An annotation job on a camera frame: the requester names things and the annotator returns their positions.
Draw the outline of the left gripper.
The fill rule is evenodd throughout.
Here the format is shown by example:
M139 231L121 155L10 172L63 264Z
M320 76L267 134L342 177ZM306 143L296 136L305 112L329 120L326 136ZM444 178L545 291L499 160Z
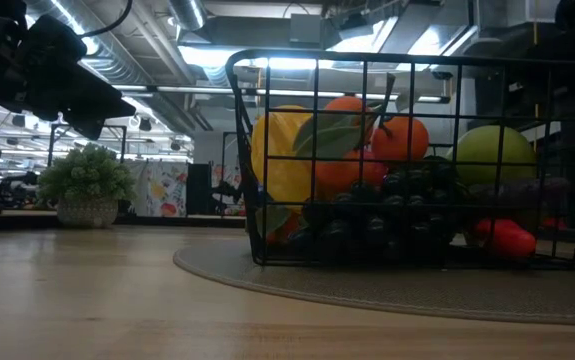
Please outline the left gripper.
M26 21L23 0L0 0L0 105L45 120L62 116L79 134L97 140L103 119L129 117L135 107L78 62L87 47L77 34L44 15Z

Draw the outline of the black grape bunch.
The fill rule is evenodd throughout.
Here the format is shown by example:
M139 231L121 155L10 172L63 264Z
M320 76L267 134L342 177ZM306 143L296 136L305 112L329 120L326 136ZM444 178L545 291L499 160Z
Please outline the black grape bunch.
M461 227L467 190L439 156L350 183L323 204L307 202L284 243L325 264L439 263Z

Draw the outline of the purple eggplant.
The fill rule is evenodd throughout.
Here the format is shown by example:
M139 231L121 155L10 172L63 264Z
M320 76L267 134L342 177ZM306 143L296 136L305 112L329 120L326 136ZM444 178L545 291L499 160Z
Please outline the purple eggplant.
M562 177L519 179L500 183L498 199L495 200L495 185L475 184L468 187L463 202L467 205L533 207L558 204L568 193L571 183Z

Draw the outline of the orange-red carrot with green top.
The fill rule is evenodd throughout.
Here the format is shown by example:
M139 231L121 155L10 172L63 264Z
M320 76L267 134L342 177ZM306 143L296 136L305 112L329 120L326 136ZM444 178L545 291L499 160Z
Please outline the orange-red carrot with green top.
M473 226L471 234L493 256L527 258L536 251L535 237L510 219L482 219Z

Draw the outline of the fruit print banner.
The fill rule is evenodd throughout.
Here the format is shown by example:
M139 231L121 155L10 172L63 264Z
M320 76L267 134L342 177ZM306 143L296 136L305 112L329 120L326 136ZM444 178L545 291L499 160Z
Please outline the fruit print banner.
M126 165L134 179L131 213L140 217L187 215L187 163L127 161Z

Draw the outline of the dark background machine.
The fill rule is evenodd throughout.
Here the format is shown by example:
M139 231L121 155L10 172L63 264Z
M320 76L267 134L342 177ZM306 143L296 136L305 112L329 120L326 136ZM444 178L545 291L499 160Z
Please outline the dark background machine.
M0 200L7 207L24 208L37 200L38 175L26 172L23 175L7 176L0 182Z

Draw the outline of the black background cabinet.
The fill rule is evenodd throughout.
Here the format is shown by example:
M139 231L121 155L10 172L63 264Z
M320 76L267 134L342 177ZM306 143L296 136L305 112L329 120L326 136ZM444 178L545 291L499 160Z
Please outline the black background cabinet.
M186 208L188 215L210 215L212 213L211 167L209 164L190 164L186 187Z

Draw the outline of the long ceiling light fixture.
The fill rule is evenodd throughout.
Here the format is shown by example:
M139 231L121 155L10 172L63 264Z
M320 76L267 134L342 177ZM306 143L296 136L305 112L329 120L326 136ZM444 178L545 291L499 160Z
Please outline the long ceiling light fixture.
M200 95L234 95L234 90L231 88L218 88L218 87L194 87L194 86L157 86L157 85L112 85L118 91L129 94L136 93L177 93L177 94L200 94ZM242 94L244 96L265 96L266 90L256 89L256 88L242 88ZM314 97L314 91L308 90L282 90L282 89L270 89L270 96L279 97ZM397 100L400 94L392 93L390 95L390 100ZM362 98L362 94L350 94L342 92L330 92L330 91L320 91L318 96L321 98L337 98L343 96L354 96ZM384 94L373 94L367 93L365 95L367 100L384 100ZM423 96L418 98L419 103L449 103L451 97L447 96Z

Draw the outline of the round grey placemat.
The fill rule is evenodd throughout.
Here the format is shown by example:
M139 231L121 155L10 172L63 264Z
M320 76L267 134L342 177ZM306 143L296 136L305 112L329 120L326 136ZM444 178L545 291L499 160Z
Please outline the round grey placemat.
M208 280L299 300L485 321L575 325L575 271L260 266L241 240L198 240L179 268Z

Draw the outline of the silver ventilation duct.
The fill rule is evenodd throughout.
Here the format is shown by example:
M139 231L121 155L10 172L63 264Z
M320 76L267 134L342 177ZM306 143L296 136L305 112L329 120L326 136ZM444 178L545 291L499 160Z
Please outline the silver ventilation duct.
M177 24L184 30L195 31L207 22L207 12L201 0L168 0Z

